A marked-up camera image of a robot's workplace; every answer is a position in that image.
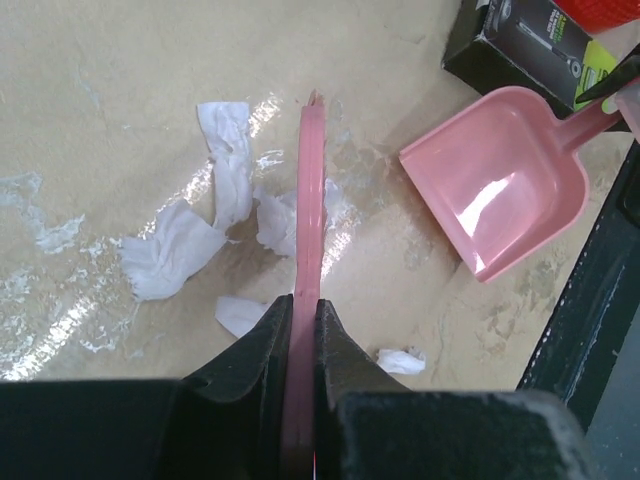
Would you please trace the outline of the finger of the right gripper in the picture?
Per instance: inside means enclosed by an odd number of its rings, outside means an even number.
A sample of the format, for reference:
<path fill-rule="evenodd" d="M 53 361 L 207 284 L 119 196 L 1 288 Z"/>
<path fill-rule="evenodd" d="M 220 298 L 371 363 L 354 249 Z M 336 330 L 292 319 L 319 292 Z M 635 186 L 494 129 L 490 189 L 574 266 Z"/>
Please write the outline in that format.
<path fill-rule="evenodd" d="M 630 111 L 639 112 L 639 53 L 630 52 L 602 80 L 581 93 L 577 103 L 614 96 Z"/>

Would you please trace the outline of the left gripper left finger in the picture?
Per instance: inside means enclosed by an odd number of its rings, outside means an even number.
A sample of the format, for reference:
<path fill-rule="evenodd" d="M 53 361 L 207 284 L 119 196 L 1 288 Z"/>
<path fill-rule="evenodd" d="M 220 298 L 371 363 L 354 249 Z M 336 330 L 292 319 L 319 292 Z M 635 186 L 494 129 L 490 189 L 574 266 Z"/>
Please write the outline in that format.
<path fill-rule="evenodd" d="M 190 424 L 280 428 L 292 311 L 292 295 L 277 297 L 247 334 L 182 380 Z"/>

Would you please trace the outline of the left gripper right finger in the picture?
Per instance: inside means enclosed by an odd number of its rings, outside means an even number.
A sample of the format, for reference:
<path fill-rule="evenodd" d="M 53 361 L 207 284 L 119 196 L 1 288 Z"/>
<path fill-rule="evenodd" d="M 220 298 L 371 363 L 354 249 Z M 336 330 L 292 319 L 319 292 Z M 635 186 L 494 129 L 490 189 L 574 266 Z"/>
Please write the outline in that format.
<path fill-rule="evenodd" d="M 349 394 L 406 393 L 345 330 L 331 301 L 320 299 L 314 322 L 314 403 L 317 415 Z"/>

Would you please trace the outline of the small paper scrap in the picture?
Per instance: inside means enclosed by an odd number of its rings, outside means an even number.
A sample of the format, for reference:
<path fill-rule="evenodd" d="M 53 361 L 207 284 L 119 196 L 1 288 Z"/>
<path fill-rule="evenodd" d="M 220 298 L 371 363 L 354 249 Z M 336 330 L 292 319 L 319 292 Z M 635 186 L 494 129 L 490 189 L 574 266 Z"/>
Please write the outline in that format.
<path fill-rule="evenodd" d="M 388 374 L 418 375 L 426 369 L 426 355 L 417 347 L 404 350 L 379 349 L 377 365 Z"/>

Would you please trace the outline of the tiny paper scrap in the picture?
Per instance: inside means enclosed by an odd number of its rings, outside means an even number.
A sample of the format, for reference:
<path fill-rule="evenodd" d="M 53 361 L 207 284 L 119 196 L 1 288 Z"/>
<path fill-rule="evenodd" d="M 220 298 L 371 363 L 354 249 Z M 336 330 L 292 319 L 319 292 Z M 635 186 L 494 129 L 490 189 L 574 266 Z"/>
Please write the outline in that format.
<path fill-rule="evenodd" d="M 239 339 L 256 326 L 268 308 L 268 304 L 253 300 L 222 296 L 217 300 L 215 319 L 234 338 Z"/>

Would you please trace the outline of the long paper scrap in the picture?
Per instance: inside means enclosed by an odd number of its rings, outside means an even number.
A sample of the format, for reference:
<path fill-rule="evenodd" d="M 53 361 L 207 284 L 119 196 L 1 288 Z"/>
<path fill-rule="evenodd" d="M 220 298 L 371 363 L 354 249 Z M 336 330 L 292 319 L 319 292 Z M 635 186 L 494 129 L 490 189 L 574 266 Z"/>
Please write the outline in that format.
<path fill-rule="evenodd" d="M 251 213 L 249 104 L 205 102 L 196 113 L 208 149 L 206 165 L 158 211 L 149 232 L 120 242 L 121 268 L 138 302 L 178 293 L 229 242 L 230 228 Z"/>

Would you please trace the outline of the pink dustpan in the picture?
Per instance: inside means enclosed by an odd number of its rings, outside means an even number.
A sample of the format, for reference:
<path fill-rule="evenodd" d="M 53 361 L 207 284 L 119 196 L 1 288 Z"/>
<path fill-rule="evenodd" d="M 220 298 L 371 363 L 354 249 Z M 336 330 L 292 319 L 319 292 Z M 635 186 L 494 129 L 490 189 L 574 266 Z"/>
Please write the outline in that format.
<path fill-rule="evenodd" d="M 489 282 L 581 215 L 589 179 L 578 150 L 621 118 L 601 99 L 560 120 L 533 90 L 503 87 L 399 160 L 471 273 Z"/>

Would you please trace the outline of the pink hand brush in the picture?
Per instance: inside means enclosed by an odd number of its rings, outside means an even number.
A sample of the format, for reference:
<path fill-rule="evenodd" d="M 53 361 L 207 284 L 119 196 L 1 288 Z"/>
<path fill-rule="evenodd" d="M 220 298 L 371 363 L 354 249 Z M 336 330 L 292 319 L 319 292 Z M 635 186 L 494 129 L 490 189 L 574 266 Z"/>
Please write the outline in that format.
<path fill-rule="evenodd" d="M 325 106 L 311 93 L 301 110 L 296 206 L 296 278 L 285 393 L 280 466 L 282 479 L 314 473 L 315 316 L 320 298 L 325 234 Z"/>

